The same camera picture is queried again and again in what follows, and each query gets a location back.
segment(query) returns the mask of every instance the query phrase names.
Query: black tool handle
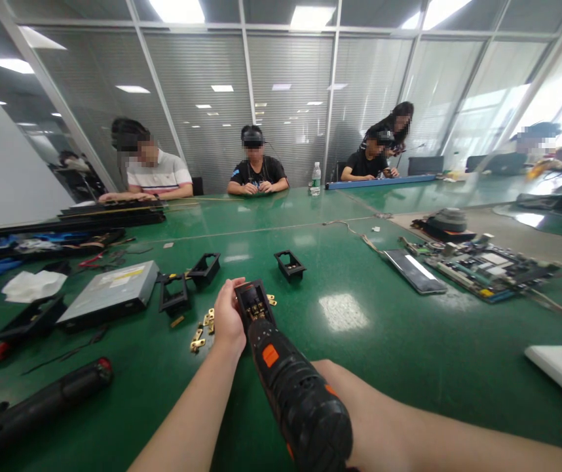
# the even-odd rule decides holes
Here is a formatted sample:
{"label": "black tool handle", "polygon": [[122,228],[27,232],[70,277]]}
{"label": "black tool handle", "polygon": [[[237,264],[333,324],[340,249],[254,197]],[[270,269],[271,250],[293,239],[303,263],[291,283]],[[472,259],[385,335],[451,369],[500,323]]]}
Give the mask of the black tool handle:
{"label": "black tool handle", "polygon": [[107,387],[112,379],[111,363],[102,357],[61,377],[21,403],[0,411],[0,451]]}
{"label": "black tool handle", "polygon": [[255,367],[300,471],[343,471],[353,433],[348,411],[327,381],[266,319],[248,328]]}

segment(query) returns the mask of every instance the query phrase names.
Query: green workbench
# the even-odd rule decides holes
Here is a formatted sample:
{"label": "green workbench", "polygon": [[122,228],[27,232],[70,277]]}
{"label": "green workbench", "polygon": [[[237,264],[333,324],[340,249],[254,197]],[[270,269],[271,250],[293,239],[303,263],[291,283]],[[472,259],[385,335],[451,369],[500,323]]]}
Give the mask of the green workbench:
{"label": "green workbench", "polygon": [[[125,470],[213,344],[205,332],[200,353],[189,352],[198,322],[224,280],[240,276],[263,279],[278,301],[279,328],[309,359],[329,358],[413,406],[562,447],[562,389],[523,354],[532,344],[562,344],[562,314],[526,298],[487,305],[454,285],[444,295],[419,296],[344,225],[322,225],[346,220],[379,248],[392,249],[399,236],[414,237],[373,217],[376,210],[500,203],[525,189],[521,179],[495,178],[465,196],[458,185],[424,182],[323,191],[317,197],[299,188],[250,200],[214,196],[172,202],[165,223],[128,230],[153,249],[127,254],[126,264],[154,260],[163,272],[182,272],[204,252],[220,252],[217,277],[201,291],[190,285],[193,306],[176,328],[157,312],[155,289],[145,312],[112,323],[99,344],[63,363],[19,375],[85,343],[93,330],[55,331],[0,364],[0,400],[11,404],[100,356],[111,359],[115,372],[109,389],[5,451],[0,471]],[[373,226],[381,231],[371,232]],[[174,246],[163,249],[166,242]],[[300,283],[289,284],[278,269],[273,254],[285,249],[307,268]],[[0,290],[20,270],[34,272],[42,265],[1,276]],[[67,280],[68,303],[94,275]],[[562,303],[562,278],[543,291]],[[22,308],[4,302],[0,293],[0,328]],[[206,412],[198,417],[204,422]],[[221,458],[214,461],[215,470],[292,469],[249,354],[238,366],[215,454]]]}

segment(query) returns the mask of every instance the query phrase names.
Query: white polo shirt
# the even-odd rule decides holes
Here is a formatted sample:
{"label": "white polo shirt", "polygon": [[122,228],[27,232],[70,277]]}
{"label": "white polo shirt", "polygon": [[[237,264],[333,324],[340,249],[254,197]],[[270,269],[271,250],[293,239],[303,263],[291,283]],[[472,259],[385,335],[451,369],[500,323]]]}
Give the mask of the white polo shirt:
{"label": "white polo shirt", "polygon": [[174,154],[159,150],[159,159],[154,167],[141,166],[139,162],[128,164],[128,185],[141,187],[150,195],[166,193],[191,184],[191,175],[185,161]]}

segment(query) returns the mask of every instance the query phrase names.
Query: black plastic bracket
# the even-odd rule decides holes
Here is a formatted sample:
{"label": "black plastic bracket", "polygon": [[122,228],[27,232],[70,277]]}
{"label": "black plastic bracket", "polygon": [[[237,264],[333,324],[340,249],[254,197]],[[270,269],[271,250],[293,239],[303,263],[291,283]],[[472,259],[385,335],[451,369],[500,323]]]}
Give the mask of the black plastic bracket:
{"label": "black plastic bracket", "polygon": [[219,252],[207,252],[203,254],[200,260],[191,268],[187,276],[194,280],[196,287],[209,285],[217,271],[220,269],[220,253]]}
{"label": "black plastic bracket", "polygon": [[65,313],[64,295],[54,295],[30,303],[0,330],[0,341],[16,344],[34,336],[47,336]]}
{"label": "black plastic bracket", "polygon": [[[286,256],[286,255],[290,256],[290,262],[288,264],[285,264],[281,260],[281,256]],[[303,272],[305,272],[307,269],[305,269],[304,265],[301,264],[301,262],[296,258],[294,254],[292,254],[292,251],[287,250],[287,251],[277,252],[274,255],[274,257],[276,258],[276,261],[279,263],[279,270],[283,273],[283,275],[286,276],[288,282],[291,282],[292,279],[303,278]]]}
{"label": "black plastic bracket", "polygon": [[[171,294],[168,285],[172,282],[180,282],[180,291]],[[189,293],[187,292],[187,280],[185,274],[162,274],[159,272],[157,283],[161,284],[161,295],[159,299],[159,313],[165,311],[168,316],[174,317],[176,314],[191,307]]]}

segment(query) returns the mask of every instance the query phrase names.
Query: water bottle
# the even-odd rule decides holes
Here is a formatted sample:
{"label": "water bottle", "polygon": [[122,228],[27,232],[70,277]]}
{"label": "water bottle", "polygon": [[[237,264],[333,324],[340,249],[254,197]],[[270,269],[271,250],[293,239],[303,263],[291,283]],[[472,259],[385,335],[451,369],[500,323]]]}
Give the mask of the water bottle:
{"label": "water bottle", "polygon": [[314,163],[314,170],[312,171],[312,195],[320,194],[320,163]]}

